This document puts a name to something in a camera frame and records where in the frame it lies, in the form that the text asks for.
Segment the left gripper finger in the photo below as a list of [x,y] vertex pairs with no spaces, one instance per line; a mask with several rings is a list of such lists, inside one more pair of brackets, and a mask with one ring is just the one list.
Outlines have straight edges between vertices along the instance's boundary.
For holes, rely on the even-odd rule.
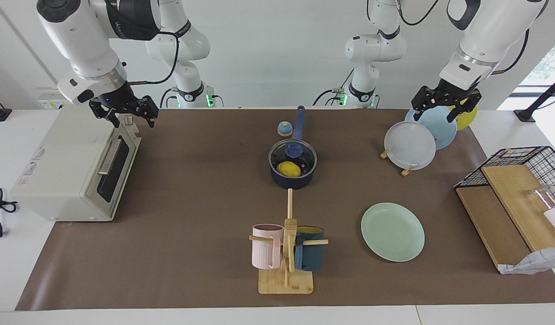
[[480,99],[482,98],[481,93],[471,93],[465,99],[453,99],[449,103],[447,103],[447,107],[453,106],[453,109],[447,115],[447,121],[452,123],[456,117],[461,115],[465,112],[472,112],[474,107],[478,104]]
[[419,121],[428,105],[430,105],[430,88],[420,88],[411,100],[414,110],[414,121]]

